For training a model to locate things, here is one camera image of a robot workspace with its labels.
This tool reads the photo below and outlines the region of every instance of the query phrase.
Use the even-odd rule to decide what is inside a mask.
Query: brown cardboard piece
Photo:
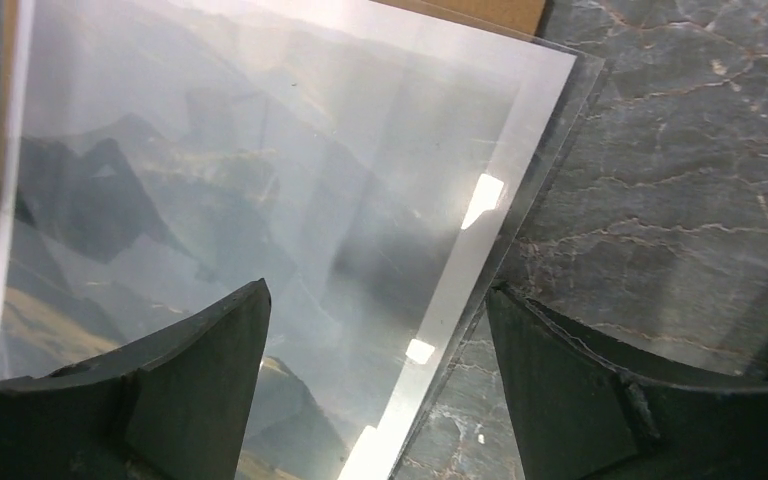
[[[483,22],[489,22],[528,35],[534,35],[546,5],[546,0],[375,1],[478,28],[488,29],[488,25]],[[464,16],[477,18],[483,22],[473,22]]]

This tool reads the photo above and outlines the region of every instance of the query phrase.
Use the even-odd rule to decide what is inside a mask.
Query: gray stone countertop
[[[768,0],[558,0],[547,14],[544,38],[615,65],[499,276],[638,347],[763,375]],[[486,320],[397,478],[523,478]]]

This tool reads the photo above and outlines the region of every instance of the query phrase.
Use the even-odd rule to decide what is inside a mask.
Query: glass panel
[[[20,4],[0,379],[263,277],[240,477],[386,478],[601,61],[365,1]]]

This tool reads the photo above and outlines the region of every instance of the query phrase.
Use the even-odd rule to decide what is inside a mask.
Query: bright light spot
[[[414,338],[411,340],[411,343],[408,344],[408,350],[405,352],[405,355],[414,362],[420,365],[425,365],[428,363],[428,359],[431,358],[433,353],[434,347]]]
[[[505,183],[498,178],[482,173],[478,178],[478,184],[475,185],[475,192],[472,194],[472,200],[469,202],[469,208],[464,216],[464,223],[461,230],[469,228],[482,213],[496,208],[499,203],[499,197],[502,195],[502,187]]]
[[[372,469],[372,465],[380,458],[377,433],[375,427],[369,425],[363,429],[338,480],[367,480],[369,472],[377,471]]]

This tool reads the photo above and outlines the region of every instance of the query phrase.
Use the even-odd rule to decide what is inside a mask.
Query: transparent glass sheet
[[[262,277],[239,478],[386,478],[593,85],[568,86],[582,57],[360,0],[20,4],[0,379]]]

